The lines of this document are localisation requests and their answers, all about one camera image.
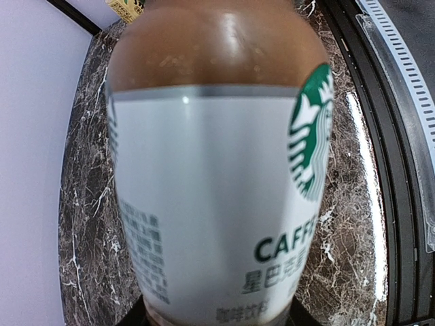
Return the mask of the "green cap coffee bottle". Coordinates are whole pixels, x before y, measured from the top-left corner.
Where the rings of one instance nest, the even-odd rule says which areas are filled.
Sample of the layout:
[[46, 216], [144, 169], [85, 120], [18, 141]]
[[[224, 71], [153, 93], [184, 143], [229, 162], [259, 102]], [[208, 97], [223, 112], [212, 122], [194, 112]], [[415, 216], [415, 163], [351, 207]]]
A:
[[109, 60], [118, 207], [152, 325], [284, 325], [334, 82], [293, 1], [148, 1]]

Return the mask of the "yellow tea bottle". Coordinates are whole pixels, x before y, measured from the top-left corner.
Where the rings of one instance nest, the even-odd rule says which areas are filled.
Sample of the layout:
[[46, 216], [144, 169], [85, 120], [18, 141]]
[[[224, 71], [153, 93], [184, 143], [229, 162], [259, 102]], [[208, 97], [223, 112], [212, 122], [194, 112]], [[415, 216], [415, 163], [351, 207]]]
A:
[[143, 13], [145, 0], [106, 0], [106, 4], [127, 24]]

